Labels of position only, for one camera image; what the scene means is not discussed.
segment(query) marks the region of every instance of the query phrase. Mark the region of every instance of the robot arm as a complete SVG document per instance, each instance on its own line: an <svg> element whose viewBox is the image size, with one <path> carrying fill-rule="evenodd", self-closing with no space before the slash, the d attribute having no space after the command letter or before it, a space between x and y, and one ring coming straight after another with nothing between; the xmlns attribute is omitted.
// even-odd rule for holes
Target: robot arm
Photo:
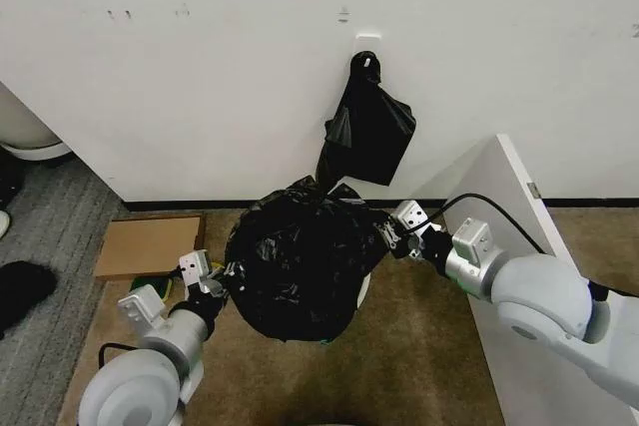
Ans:
<svg viewBox="0 0 639 426"><path fill-rule="evenodd" d="M427 220L415 201L402 203L392 216L404 230ZM602 389L639 409L634 357L639 298L589 283L554 256L510 258L494 243L488 224L473 218L454 235L427 223L391 249L396 256L429 260L468 294L493 303L504 326L568 359Z"/></svg>
<svg viewBox="0 0 639 426"><path fill-rule="evenodd" d="M215 329L227 292L204 250L180 258L186 300L165 304L151 285L118 302L139 337L139 349L111 360L84 392L78 422L126 426L179 426L185 405L204 376L202 344Z"/></svg>

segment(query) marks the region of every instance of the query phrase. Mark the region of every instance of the trash bag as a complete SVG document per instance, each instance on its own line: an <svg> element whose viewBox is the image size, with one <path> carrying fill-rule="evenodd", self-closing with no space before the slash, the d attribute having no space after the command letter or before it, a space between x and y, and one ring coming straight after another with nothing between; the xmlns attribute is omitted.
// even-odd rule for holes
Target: trash bag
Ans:
<svg viewBox="0 0 639 426"><path fill-rule="evenodd" d="M350 61L350 77L337 112L325 123L326 136L316 178L329 191L344 176L390 185L416 120L410 107L380 86L379 61L359 52Z"/></svg>
<svg viewBox="0 0 639 426"><path fill-rule="evenodd" d="M225 287L265 336L335 339L388 251L375 227L387 220L345 185L327 195L312 177L301 179L240 217L227 243Z"/></svg>

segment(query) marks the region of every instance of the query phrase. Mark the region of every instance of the cardboard sheet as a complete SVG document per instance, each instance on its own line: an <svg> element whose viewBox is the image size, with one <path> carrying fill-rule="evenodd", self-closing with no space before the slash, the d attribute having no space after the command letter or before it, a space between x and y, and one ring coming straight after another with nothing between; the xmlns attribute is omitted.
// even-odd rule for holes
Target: cardboard sheet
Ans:
<svg viewBox="0 0 639 426"><path fill-rule="evenodd" d="M181 255L202 247L204 226L201 215L114 220L93 274L126 279L168 273Z"/></svg>

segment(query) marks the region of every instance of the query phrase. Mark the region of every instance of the wall mark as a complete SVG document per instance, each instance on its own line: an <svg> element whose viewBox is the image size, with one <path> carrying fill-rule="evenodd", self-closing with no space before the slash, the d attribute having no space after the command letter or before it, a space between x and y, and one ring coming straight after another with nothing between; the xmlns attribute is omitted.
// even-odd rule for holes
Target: wall mark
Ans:
<svg viewBox="0 0 639 426"><path fill-rule="evenodd" d="M182 4L182 7L180 7L178 10L175 11L176 13L176 17L190 17L191 16L191 11L189 10L189 6L184 3Z"/></svg>
<svg viewBox="0 0 639 426"><path fill-rule="evenodd" d="M337 12L337 22L339 22L340 24L345 24L346 22L348 22L349 16L350 12L348 11L348 7L342 5L339 12Z"/></svg>

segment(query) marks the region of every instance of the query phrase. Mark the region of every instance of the floor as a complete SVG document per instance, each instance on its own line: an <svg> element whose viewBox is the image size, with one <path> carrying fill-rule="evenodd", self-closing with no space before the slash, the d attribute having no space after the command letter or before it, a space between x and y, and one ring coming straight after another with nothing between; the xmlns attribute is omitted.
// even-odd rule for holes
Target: floor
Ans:
<svg viewBox="0 0 639 426"><path fill-rule="evenodd" d="M92 269L121 202L81 161L31 167L9 205L0 264L24 259L51 266L58 287L0 341L1 425L55 423L102 284ZM28 287L29 278L25 278Z"/></svg>
<svg viewBox="0 0 639 426"><path fill-rule="evenodd" d="M107 223L126 213L79 160L33 168L8 210L13 225L0 239L0 264L49 264L60 283L0 341L0 425L55 424L77 369L59 423L74 424L96 367L91 345L130 334L112 307L128 284L103 290L91 276ZM639 293L639 209L550 212L584 276ZM214 257L222 257L237 215L209 214ZM404 261L385 260L373 278L355 321L329 346L265 340L229 305L220 340L207 345L214 366L189 424L501 424L463 295L430 268ZM97 333L80 354L94 311Z"/></svg>

